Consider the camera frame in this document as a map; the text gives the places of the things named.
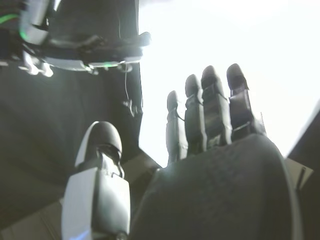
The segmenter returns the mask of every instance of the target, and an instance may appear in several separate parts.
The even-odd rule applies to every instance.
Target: overexposed background
[[[140,0],[139,32],[152,35],[141,62],[141,149],[165,167],[169,92],[185,99],[187,76],[213,65],[228,96],[226,70],[238,63],[287,156],[320,98],[319,10],[318,0]]]

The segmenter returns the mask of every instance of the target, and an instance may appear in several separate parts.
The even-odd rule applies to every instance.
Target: robotic arm
[[[4,42],[0,53],[3,49],[9,49],[5,54],[0,54],[3,66],[19,61],[22,63],[19,68],[30,75],[41,73],[46,77],[53,75],[51,67],[86,71],[94,75],[98,74],[98,68],[108,70],[118,67],[123,72],[129,72],[132,70],[130,64],[141,60],[143,48],[151,42],[150,34],[145,32],[119,42],[108,42],[93,35],[80,44],[55,44],[50,41],[49,35],[48,13],[53,11],[52,3],[52,0],[27,0],[21,7],[19,33],[0,31]]]

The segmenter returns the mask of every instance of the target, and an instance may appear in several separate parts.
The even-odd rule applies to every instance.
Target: white backdrop
[[[268,137],[289,154],[320,98],[319,10],[318,0],[140,0],[139,32],[153,40],[141,62],[141,149],[166,166],[169,92],[185,98],[186,77],[213,65],[228,95],[238,63]]]

